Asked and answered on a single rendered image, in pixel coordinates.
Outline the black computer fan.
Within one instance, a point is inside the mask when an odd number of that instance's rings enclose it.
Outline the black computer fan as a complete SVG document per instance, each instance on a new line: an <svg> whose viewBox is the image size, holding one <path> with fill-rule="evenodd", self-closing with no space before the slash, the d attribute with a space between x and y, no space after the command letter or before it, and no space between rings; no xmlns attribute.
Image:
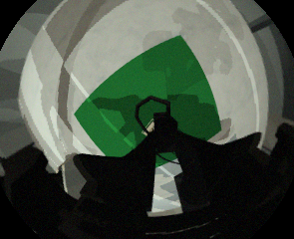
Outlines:
<svg viewBox="0 0 294 239"><path fill-rule="evenodd" d="M179 196L179 203L181 203L181 211L189 212L193 210L197 210L197 208L205 207L207 204L210 204L209 200L205 203L197 204L194 206L193 196L190 194L189 186L186 184L186 178L183 176L183 172L179 175L175 175L174 177L175 187L177 187L178 196Z"/></svg>

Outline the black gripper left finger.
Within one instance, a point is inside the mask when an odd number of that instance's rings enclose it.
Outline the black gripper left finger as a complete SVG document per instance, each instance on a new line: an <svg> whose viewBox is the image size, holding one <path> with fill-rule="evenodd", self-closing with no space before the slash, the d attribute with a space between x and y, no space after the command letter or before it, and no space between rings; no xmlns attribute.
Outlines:
<svg viewBox="0 0 294 239"><path fill-rule="evenodd" d="M82 153L74 156L74 164L86 180L138 188L146 212L151 212L156 158L155 131L151 130L126 156Z"/></svg>

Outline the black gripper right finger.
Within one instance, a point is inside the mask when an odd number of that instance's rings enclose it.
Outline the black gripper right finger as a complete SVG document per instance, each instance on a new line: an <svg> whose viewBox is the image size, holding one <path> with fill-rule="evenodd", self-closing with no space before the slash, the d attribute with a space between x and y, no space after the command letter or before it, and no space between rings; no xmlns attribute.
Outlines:
<svg viewBox="0 0 294 239"><path fill-rule="evenodd" d="M260 131L234 142L217 144L195 138L186 132L177 133L175 156L193 196L194 206L207 202L207 195L225 175L234 158L257 147L261 136Z"/></svg>

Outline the black cable with plug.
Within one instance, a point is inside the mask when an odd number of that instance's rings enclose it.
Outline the black cable with plug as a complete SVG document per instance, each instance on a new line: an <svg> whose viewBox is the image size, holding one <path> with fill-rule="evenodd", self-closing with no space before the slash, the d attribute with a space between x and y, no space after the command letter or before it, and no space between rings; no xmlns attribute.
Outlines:
<svg viewBox="0 0 294 239"><path fill-rule="evenodd" d="M142 127L143 131L149 134L146 127L138 119L139 107L146 104L147 101L155 101L156 103L166 105L166 113L153 113L154 131L155 131L155 144L157 144L157 155L159 152L175 152L175 139L178 133L178 120L172 119L170 116L170 102L167 100L159 99L155 96L147 96L145 100L138 103L135 107L135 120ZM165 159L167 162L166 158Z"/></svg>

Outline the green circuit board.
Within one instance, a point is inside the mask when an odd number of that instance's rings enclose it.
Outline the green circuit board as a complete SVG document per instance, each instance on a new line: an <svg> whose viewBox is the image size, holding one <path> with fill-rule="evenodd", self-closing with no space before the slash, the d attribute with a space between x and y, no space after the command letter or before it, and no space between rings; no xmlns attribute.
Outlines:
<svg viewBox="0 0 294 239"><path fill-rule="evenodd" d="M208 140L221 131L209 83L181 36L123 64L84 100L75 117L105 156L126 156L147 136L135 120L135 107L147 96L170 102L179 132ZM138 119L149 132L153 113L166 113L166 105L150 100L139 107Z"/></svg>

